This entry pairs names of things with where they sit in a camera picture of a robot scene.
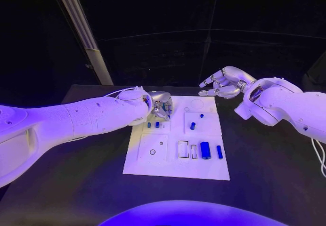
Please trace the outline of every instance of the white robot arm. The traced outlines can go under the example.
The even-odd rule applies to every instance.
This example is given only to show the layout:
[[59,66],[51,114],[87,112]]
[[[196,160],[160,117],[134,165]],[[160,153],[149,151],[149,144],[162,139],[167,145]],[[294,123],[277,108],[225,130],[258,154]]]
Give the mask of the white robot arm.
[[274,126],[286,119],[296,130],[310,138],[326,143],[326,94],[306,92],[280,78],[255,80],[241,69],[222,68],[202,83],[214,82],[214,89],[199,92],[201,96],[235,97],[244,93],[244,101],[235,109],[247,120]]
[[169,93],[147,93],[141,87],[123,90],[117,98],[107,95],[66,105],[33,109],[0,106],[0,187],[54,146],[137,125],[150,113],[169,120],[172,98]]

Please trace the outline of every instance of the table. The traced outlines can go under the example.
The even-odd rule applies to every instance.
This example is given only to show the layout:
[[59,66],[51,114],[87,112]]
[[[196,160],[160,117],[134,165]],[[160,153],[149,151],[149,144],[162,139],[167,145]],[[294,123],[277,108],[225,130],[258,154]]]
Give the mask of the table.
[[[74,85],[62,103],[121,86]],[[196,96],[201,88],[144,87]],[[215,98],[231,181],[124,175],[131,127],[61,144],[13,181],[0,203],[3,225],[97,225],[127,209],[165,200],[219,203],[289,224],[323,225],[326,179],[310,139],[290,123],[242,120],[241,97]]]

